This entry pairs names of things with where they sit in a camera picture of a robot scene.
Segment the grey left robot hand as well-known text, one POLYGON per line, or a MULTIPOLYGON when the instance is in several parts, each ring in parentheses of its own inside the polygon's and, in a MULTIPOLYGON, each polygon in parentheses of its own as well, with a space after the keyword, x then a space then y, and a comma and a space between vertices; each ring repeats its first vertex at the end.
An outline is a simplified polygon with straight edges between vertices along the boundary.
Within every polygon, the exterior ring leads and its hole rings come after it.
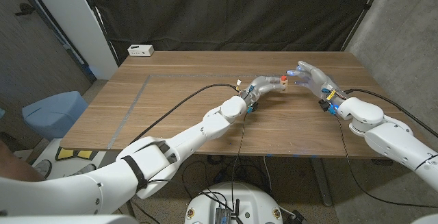
POLYGON ((241 91, 240 97, 249 107, 258 101, 260 96, 273 90, 284 91, 285 89, 286 85, 281 83, 280 77, 259 76, 241 91))

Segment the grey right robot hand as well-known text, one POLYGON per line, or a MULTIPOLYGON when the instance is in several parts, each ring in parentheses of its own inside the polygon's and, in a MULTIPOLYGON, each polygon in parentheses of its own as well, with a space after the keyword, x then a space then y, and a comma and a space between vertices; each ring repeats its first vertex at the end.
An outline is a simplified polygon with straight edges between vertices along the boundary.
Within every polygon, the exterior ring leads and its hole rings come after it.
POLYGON ((287 75, 301 78, 296 85, 308 88, 319 99, 334 105, 341 105, 349 98, 328 75, 310 63, 299 61, 295 69, 287 71, 287 75))

